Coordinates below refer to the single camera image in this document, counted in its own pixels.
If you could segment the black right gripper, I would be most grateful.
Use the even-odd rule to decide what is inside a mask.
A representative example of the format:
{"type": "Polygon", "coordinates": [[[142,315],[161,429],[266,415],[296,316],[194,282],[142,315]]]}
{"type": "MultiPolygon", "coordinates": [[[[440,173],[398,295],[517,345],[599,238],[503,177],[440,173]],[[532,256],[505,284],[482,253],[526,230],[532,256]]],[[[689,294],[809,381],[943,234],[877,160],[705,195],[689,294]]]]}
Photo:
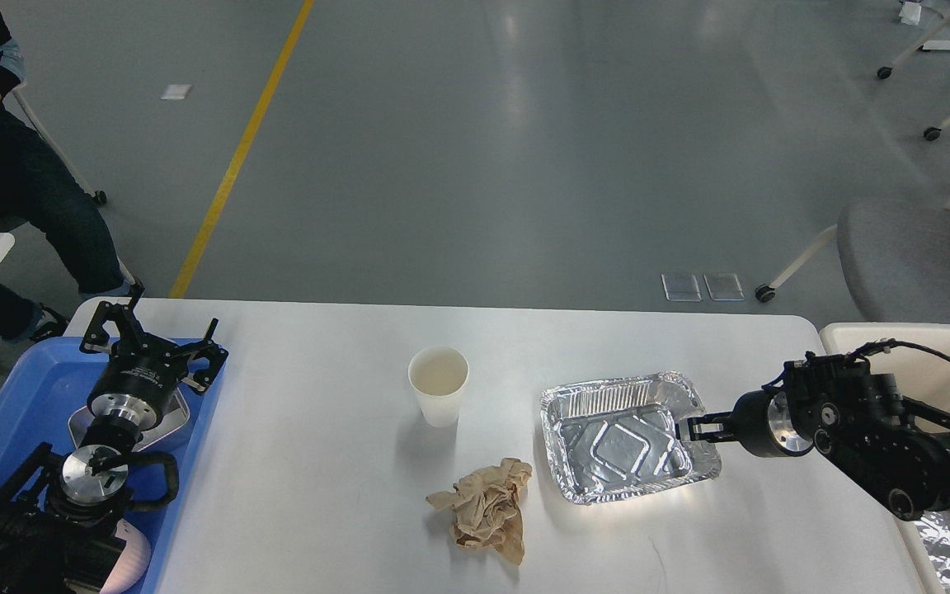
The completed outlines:
{"type": "Polygon", "coordinates": [[[687,417],[676,423],[676,436],[684,443],[732,443],[761,458],[804,456],[814,444],[800,436],[792,422],[787,395],[766,390],[743,394],[732,411],[687,417]]]}

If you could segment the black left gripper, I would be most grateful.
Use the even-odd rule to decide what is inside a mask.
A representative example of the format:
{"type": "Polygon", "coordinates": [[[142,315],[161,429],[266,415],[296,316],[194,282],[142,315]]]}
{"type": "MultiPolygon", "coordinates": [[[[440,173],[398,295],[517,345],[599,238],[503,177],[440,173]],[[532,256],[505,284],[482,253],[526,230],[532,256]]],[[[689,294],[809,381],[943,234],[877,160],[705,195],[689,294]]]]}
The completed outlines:
{"type": "Polygon", "coordinates": [[[180,382],[195,394],[207,394],[229,355],[214,340],[219,319],[212,318],[203,338],[178,346],[178,361],[151,357],[150,338],[134,312],[145,290],[137,282],[127,301],[99,301],[79,346],[84,354],[110,357],[87,399],[87,409],[95,417],[117,415],[140,430],[161,424],[180,382]]]}

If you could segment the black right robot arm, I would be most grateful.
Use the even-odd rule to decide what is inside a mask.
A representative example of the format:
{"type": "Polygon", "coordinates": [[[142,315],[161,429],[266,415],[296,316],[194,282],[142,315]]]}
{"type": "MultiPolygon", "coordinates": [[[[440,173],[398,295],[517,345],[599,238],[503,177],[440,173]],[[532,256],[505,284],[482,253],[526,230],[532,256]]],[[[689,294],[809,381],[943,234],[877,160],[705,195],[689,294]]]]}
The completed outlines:
{"type": "Polygon", "coordinates": [[[950,510],[950,413],[901,393],[870,360],[897,347],[938,356],[919,343],[882,339],[847,354],[785,361],[777,379],[743,394],[729,411],[675,424],[680,440],[740,444],[761,458],[815,450],[901,521],[950,510]]]}

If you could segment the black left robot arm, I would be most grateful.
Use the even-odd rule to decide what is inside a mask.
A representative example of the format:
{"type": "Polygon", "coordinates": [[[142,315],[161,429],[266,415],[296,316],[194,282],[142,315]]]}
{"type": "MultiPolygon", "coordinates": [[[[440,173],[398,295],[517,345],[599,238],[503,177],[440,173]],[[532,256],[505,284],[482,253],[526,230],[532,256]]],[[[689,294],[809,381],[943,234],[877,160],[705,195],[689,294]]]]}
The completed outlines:
{"type": "Polygon", "coordinates": [[[80,336],[38,343],[0,392],[0,593],[98,593],[124,530],[153,549],[125,590],[150,592],[228,357],[144,331],[137,300],[96,301],[80,336]]]}

